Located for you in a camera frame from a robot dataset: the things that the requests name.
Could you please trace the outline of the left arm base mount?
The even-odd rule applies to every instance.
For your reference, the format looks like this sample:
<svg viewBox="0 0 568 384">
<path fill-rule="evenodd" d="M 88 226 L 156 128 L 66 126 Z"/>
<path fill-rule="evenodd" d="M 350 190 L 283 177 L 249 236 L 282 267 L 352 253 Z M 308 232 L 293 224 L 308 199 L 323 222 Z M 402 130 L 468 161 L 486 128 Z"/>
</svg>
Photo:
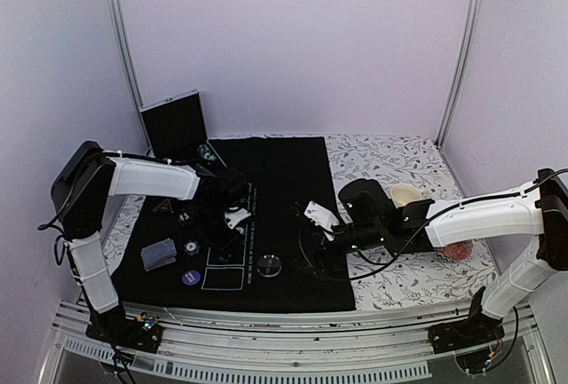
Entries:
<svg viewBox="0 0 568 384">
<path fill-rule="evenodd" d="M 163 327 L 159 318 L 145 311 L 127 318 L 119 304 L 105 313 L 92 310 L 85 335 L 118 348 L 135 349 L 156 354 L 162 341 Z"/>
</svg>

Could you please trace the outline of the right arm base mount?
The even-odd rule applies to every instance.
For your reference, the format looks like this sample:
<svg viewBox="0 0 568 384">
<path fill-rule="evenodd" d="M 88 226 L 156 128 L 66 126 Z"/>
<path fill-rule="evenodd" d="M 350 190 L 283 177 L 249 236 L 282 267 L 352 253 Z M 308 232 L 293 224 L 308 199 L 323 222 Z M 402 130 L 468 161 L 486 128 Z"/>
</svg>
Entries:
<svg viewBox="0 0 568 384">
<path fill-rule="evenodd" d="M 482 306 L 485 287 L 482 286 L 473 296 L 468 316 L 464 319 L 444 322 L 428 328 L 428 341 L 435 354 L 472 348 L 477 345 L 496 342 L 500 346 L 505 335 L 502 319 L 488 317 Z M 459 368 L 471 375 L 478 375 L 490 369 L 496 349 L 481 349 L 459 355 L 456 363 Z"/>
</svg>

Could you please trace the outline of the aluminium poker chip case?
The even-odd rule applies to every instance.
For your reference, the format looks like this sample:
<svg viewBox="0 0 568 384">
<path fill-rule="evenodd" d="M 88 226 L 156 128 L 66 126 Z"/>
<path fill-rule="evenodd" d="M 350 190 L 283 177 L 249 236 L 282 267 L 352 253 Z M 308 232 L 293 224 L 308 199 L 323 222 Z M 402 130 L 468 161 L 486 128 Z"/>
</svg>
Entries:
<svg viewBox="0 0 568 384">
<path fill-rule="evenodd" d="M 209 137 L 198 90 L 143 106 L 140 113 L 156 158 L 201 159 L 197 149 L 199 145 L 209 144 Z"/>
</svg>

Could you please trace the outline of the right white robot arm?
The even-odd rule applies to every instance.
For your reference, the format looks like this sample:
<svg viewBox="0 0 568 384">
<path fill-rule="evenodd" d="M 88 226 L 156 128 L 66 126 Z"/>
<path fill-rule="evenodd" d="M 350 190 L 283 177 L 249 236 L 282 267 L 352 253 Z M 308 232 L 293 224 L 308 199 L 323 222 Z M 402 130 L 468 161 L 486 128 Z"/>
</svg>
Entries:
<svg viewBox="0 0 568 384">
<path fill-rule="evenodd" d="M 567 186 L 564 168 L 543 168 L 536 179 L 503 192 L 460 200 L 417 200 L 395 206 L 381 185 L 360 178 L 343 188 L 340 200 L 350 221 L 309 201 L 296 214 L 323 240 L 315 253 L 345 255 L 384 247 L 393 260 L 473 239 L 528 235 L 524 252 L 492 284 L 479 289 L 459 337 L 477 345 L 528 294 L 567 269 Z"/>
</svg>

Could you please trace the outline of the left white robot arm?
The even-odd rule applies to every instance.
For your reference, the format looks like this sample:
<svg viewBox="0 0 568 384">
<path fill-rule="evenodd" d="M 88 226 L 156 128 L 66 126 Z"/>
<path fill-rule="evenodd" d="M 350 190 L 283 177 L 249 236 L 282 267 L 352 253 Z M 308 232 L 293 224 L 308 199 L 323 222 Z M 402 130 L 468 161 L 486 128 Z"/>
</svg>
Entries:
<svg viewBox="0 0 568 384">
<path fill-rule="evenodd" d="M 73 276 L 99 315 L 98 329 L 113 343 L 132 334 L 128 318 L 115 309 L 119 295 L 111 275 L 141 215 L 155 200 L 175 223 L 196 231 L 198 240 L 219 253 L 233 248 L 238 227 L 250 217 L 239 201 L 247 190 L 242 173 L 209 152 L 186 160 L 107 151 L 83 142 L 51 186 L 55 214 L 39 231 L 59 233 Z"/>
</svg>

